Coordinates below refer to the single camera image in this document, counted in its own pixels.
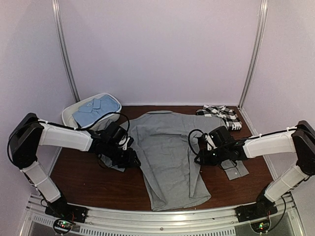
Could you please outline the grey long sleeve shirt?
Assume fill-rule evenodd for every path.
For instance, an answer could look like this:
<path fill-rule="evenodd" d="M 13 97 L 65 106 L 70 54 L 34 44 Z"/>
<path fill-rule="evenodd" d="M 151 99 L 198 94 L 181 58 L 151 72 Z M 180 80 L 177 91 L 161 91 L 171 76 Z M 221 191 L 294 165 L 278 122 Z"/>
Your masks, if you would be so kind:
<path fill-rule="evenodd" d="M 221 118 L 185 115 L 171 111 L 148 112 L 126 121 L 134 139 L 131 147 L 141 162 L 140 169 L 153 211 L 194 207 L 211 198 L 194 162 L 198 134 L 223 126 Z"/>

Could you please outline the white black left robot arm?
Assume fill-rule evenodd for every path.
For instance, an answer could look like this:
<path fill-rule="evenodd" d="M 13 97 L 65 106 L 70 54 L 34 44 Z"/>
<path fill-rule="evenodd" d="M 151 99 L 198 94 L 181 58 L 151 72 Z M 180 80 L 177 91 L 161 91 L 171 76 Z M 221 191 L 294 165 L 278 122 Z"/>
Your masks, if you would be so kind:
<path fill-rule="evenodd" d="M 7 156 L 38 190 L 49 208 L 59 218 L 67 218 L 71 208 L 57 185 L 41 165 L 38 154 L 43 146 L 75 149 L 94 153 L 110 159 L 118 168 L 140 167 L 136 151 L 131 147 L 130 122 L 123 128 L 115 121 L 103 129 L 95 129 L 96 123 L 84 127 L 70 127 L 40 119 L 28 113 L 10 134 Z"/>

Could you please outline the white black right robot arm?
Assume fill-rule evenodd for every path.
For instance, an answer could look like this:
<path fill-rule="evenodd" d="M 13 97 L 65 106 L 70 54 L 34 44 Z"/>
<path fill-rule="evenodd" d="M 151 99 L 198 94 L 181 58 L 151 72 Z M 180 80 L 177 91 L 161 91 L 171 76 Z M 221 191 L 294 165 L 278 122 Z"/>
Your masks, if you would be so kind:
<path fill-rule="evenodd" d="M 288 153 L 296 155 L 296 162 L 263 188 L 252 206 L 257 217 L 264 216 L 284 194 L 315 174 L 315 130 L 305 120 L 284 130 L 234 139 L 226 127 L 201 135 L 207 147 L 195 152 L 195 163 L 219 166 L 223 161 L 245 161 L 257 157 L 271 157 Z"/>

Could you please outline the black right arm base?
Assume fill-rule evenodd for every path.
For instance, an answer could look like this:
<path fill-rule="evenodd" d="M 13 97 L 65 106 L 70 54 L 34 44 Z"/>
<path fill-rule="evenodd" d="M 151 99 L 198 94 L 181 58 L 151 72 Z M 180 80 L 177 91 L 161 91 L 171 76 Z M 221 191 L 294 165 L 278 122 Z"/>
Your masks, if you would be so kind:
<path fill-rule="evenodd" d="M 239 223 L 268 217 L 268 215 L 275 214 L 277 212 L 277 207 L 269 200 L 257 201 L 256 203 L 250 205 L 241 205 L 235 208 L 235 213 Z"/>

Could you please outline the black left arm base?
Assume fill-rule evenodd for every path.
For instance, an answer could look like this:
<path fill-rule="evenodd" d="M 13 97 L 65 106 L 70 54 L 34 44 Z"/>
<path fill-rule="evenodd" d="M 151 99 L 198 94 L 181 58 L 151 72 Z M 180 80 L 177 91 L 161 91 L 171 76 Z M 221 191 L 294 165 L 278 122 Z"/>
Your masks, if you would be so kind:
<path fill-rule="evenodd" d="M 53 203 L 48 202 L 45 214 L 71 222 L 85 223 L 87 211 L 86 207 L 71 205 L 63 199 L 58 199 Z"/>

